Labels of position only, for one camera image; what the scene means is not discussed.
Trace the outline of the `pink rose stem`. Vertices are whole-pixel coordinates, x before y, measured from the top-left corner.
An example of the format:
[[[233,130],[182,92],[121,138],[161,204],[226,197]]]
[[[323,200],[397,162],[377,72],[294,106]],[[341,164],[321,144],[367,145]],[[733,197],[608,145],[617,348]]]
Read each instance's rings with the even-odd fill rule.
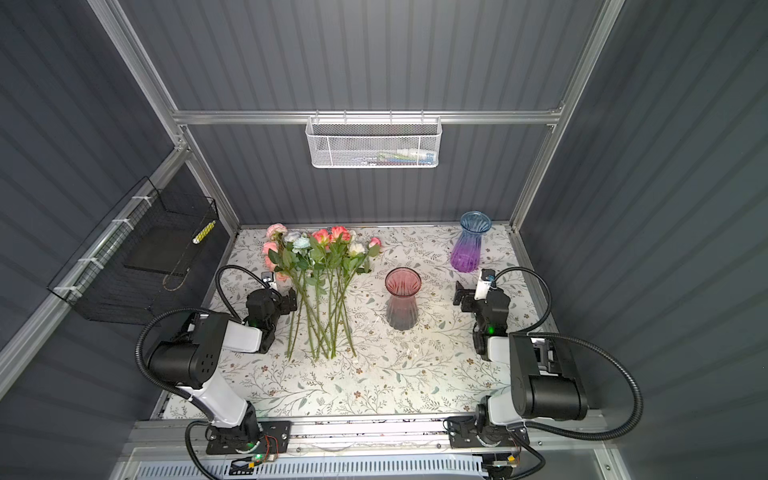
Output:
[[[327,228],[319,229],[311,234],[310,260],[312,262],[316,317],[322,350],[328,359],[333,359],[336,353],[336,334],[334,333],[336,307],[333,295],[333,274],[329,271],[331,243],[331,234]]]
[[[329,320],[331,357],[334,358],[337,353],[338,337],[341,329],[343,294],[347,276],[346,264],[349,263],[350,259],[349,247],[352,243],[352,234],[343,226],[332,227],[330,234],[329,273],[331,274],[330,300],[332,301],[332,306],[329,311]]]

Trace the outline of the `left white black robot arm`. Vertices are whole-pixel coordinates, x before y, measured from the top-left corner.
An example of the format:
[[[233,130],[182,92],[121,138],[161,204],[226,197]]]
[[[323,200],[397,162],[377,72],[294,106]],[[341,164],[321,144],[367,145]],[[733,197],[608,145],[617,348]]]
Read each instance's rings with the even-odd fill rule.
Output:
[[[245,323],[227,313],[192,311],[184,330],[160,342],[142,365],[152,379],[204,413],[207,454],[237,453],[264,460],[287,451],[291,423],[260,421],[253,404],[224,379],[218,363],[224,350],[266,354],[275,340],[277,320],[297,310],[296,292],[256,290],[248,295],[246,308]]]

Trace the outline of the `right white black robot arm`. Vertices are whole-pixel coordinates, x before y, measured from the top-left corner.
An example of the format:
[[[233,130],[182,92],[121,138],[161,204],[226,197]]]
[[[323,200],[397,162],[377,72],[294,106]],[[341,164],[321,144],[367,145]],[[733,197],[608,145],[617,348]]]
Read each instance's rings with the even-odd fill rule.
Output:
[[[492,289],[487,282],[481,282],[479,289],[461,283],[455,287],[453,304],[475,318],[476,354],[507,366],[510,373],[510,384],[484,397],[473,416],[446,423],[463,445],[512,442],[507,429],[523,437],[525,420],[578,421],[587,416],[587,396],[568,343],[529,332],[509,333],[510,302],[503,290]]]

